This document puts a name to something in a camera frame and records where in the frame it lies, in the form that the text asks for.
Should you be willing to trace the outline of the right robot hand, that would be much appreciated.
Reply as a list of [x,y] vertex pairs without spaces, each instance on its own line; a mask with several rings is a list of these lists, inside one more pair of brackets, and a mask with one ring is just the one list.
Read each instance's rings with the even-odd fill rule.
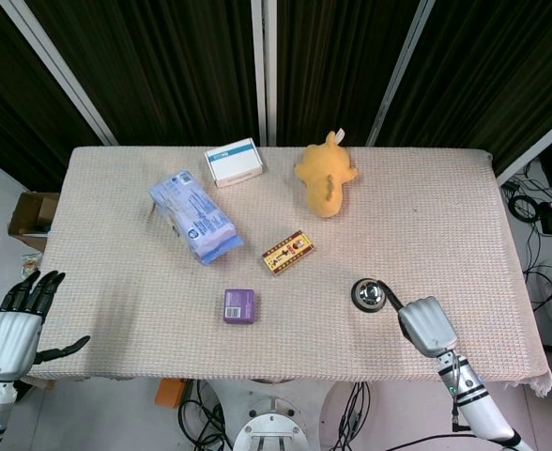
[[456,331],[435,297],[402,304],[383,281],[376,284],[395,309],[402,334],[420,354],[437,358],[455,348]]

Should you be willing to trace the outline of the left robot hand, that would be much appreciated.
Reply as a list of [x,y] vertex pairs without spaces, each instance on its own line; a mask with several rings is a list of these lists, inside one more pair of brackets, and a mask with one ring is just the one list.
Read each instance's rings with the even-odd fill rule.
[[65,278],[59,271],[34,271],[12,287],[0,304],[0,382],[26,376],[34,365],[70,356],[90,340],[88,335],[63,349],[38,350],[54,295]]

